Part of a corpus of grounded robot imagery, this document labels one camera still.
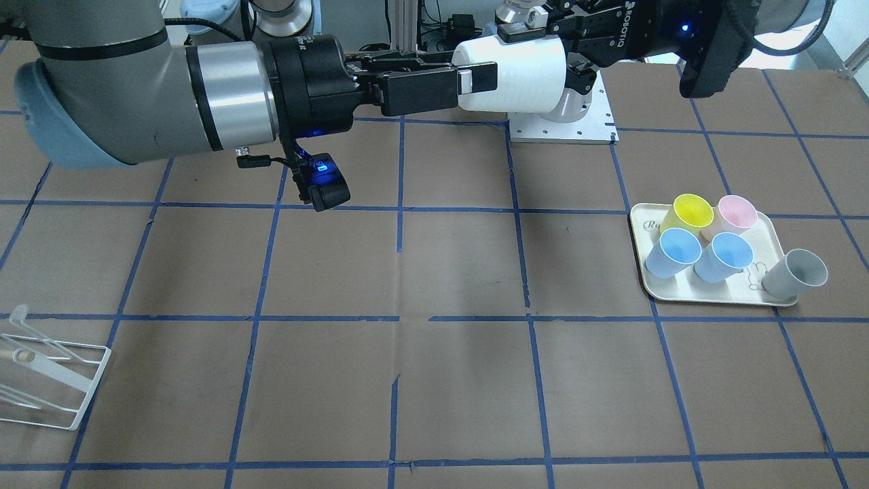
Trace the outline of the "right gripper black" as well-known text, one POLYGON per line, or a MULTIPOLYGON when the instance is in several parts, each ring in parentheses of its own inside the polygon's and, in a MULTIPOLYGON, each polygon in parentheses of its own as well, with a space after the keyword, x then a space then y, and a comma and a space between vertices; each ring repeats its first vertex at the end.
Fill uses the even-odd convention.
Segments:
POLYGON ((261 42, 261 52, 280 137, 348 131, 360 106, 376 107, 382 115, 409 115, 451 109, 459 95, 498 87, 496 62, 385 73, 370 61, 392 61, 399 50, 347 54, 330 35, 270 37, 261 42))

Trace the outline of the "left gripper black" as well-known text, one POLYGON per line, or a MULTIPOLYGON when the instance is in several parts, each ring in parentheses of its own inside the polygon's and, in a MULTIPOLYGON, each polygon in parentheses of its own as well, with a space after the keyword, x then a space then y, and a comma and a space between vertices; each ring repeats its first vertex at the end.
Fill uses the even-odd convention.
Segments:
POLYGON ((621 60, 676 53, 690 64, 711 56, 721 19, 717 1, 547 1, 547 28, 524 22, 497 24, 504 43, 561 38, 567 52, 565 88, 593 89, 598 69, 621 60))

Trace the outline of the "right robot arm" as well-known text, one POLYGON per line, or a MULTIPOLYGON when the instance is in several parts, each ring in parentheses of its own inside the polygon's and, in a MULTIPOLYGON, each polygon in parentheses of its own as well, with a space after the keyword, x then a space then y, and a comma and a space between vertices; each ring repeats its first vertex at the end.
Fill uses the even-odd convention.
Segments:
POLYGON ((383 52, 333 36, 174 46, 155 1, 3 1, 39 53, 14 81, 37 148, 68 169, 124 167, 350 130, 361 105, 407 115, 500 87, 495 62, 383 52))

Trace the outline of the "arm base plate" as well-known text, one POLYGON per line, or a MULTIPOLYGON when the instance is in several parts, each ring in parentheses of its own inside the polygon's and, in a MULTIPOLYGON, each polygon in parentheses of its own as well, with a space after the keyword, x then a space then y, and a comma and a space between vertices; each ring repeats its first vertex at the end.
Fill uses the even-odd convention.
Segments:
POLYGON ((594 69, 589 80, 583 86, 585 93, 565 88, 558 105, 549 113, 510 113, 512 142, 581 145, 618 142, 620 137, 602 76, 594 69))

